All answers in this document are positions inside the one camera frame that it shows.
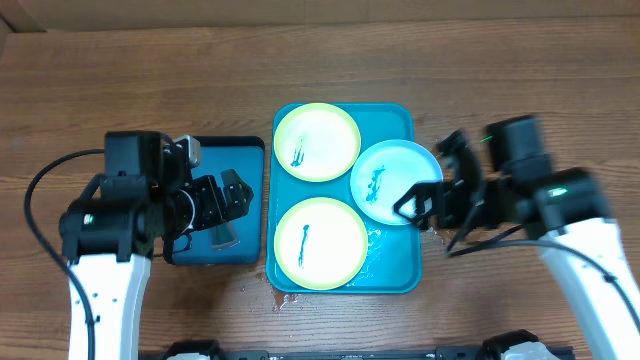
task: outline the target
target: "yellow plate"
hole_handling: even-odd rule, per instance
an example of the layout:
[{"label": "yellow plate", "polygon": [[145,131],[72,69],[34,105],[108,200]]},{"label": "yellow plate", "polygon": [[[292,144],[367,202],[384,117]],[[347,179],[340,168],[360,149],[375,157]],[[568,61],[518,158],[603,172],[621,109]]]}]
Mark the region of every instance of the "yellow plate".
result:
[{"label": "yellow plate", "polygon": [[360,130],[337,106],[302,105],[280,121],[273,138],[280,165],[298,179],[321,182],[346,173],[360,153]]},{"label": "yellow plate", "polygon": [[274,250],[282,271],[311,290],[330,290],[351,280],[367,256],[367,231],[345,203],[324,197],[289,209],[276,228]]}]

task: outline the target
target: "teal tray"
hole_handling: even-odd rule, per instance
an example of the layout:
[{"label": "teal tray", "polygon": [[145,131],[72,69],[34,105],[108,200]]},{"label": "teal tray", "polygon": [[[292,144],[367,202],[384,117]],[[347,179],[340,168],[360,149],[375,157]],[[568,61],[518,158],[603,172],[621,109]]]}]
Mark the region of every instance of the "teal tray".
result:
[{"label": "teal tray", "polygon": [[[273,132],[291,110],[303,103],[289,104],[280,109],[273,121]],[[360,153],[369,146],[390,139],[413,141],[413,119],[401,105],[390,103],[334,103],[349,113],[360,129]],[[337,179],[311,183],[291,176],[280,166],[271,150],[271,182],[267,217],[267,277],[278,290],[289,293],[333,294],[401,294],[411,291],[422,277],[420,233],[411,226],[384,225],[366,216],[356,205],[349,179],[351,170]],[[285,212],[300,201],[330,197],[351,206],[362,218],[369,250],[360,272],[345,285],[326,291],[305,289],[296,285],[282,271],[273,248],[276,226]]]}]

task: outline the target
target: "wooden table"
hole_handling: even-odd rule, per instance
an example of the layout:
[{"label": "wooden table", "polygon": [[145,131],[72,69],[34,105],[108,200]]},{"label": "wooden table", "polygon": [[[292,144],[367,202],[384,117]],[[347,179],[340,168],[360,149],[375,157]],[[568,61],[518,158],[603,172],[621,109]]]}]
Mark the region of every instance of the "wooden table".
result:
[{"label": "wooden table", "polygon": [[[639,99],[637,18],[10,35],[0,64],[0,357],[67,356],[67,281],[26,228],[22,200],[39,169],[101,146],[107,130],[258,135],[269,148],[287,103],[393,101],[431,147],[460,127],[479,140],[485,124],[536,112],[557,167],[586,166],[602,181],[637,276]],[[102,166],[79,159],[37,190],[37,221],[56,246],[60,214]],[[267,157],[266,184],[269,167]],[[423,237],[422,281],[401,296],[285,298],[265,279],[264,238],[255,265],[154,261],[140,348],[216,338],[229,350],[418,349],[526,328],[589,357],[534,250],[445,259],[441,235]]]}]

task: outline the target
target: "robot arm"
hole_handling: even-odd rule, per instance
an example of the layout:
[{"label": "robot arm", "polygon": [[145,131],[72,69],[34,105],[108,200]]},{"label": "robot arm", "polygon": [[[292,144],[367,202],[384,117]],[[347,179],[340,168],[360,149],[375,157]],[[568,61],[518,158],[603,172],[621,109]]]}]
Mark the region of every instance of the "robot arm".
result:
[{"label": "robot arm", "polygon": [[[95,331],[96,359],[137,359],[154,239],[175,241],[247,214],[253,192],[235,171],[222,173],[222,188],[211,175],[192,179],[199,150],[191,137],[173,143],[155,132],[105,136],[105,174],[96,175],[60,219],[63,255],[93,312],[93,324],[87,324],[70,283],[69,359],[87,358],[89,327]],[[98,187],[100,198],[92,198]],[[164,256],[171,260],[171,254]]]},{"label": "robot arm", "polygon": [[[460,228],[448,251],[474,228],[495,229],[510,222],[520,224],[529,239],[540,240],[539,246],[551,242],[595,260],[607,273],[604,279],[593,264],[566,249],[539,250],[575,313],[594,357],[635,358],[636,344],[640,342],[635,311],[640,306],[640,293],[624,255],[617,223],[590,174],[579,168],[553,171],[536,122],[535,117],[524,116],[486,128],[483,141],[489,146],[493,169],[500,175],[490,181],[483,178],[479,161],[463,133],[454,132],[438,144],[447,165],[453,168],[454,179],[414,185],[394,210],[423,230],[429,228],[432,216],[440,228]],[[401,213],[403,205],[412,200],[415,214]],[[449,252],[449,256],[513,245],[500,242],[504,237],[506,234]],[[521,245],[536,245],[536,241]],[[617,291],[618,285],[624,297]],[[487,358],[500,356],[494,353]]]}]

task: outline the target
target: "plate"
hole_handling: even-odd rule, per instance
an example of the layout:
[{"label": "plate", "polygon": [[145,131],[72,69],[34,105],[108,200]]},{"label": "plate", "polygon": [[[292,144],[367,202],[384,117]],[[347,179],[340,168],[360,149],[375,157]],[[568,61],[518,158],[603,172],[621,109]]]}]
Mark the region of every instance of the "plate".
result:
[{"label": "plate", "polygon": [[360,131],[337,106],[299,106],[282,119],[273,139],[280,165],[298,179],[321,182],[347,172],[360,153]]},{"label": "plate", "polygon": [[[379,142],[360,155],[351,171],[351,195],[370,218],[387,225],[409,222],[393,212],[396,203],[415,183],[442,181],[442,169],[424,147],[408,140]],[[415,204],[400,211],[415,213]]]},{"label": "plate", "polygon": [[330,290],[346,284],[362,268],[367,231],[345,203],[311,198],[284,214],[274,248],[278,265],[289,279],[307,289]]}]

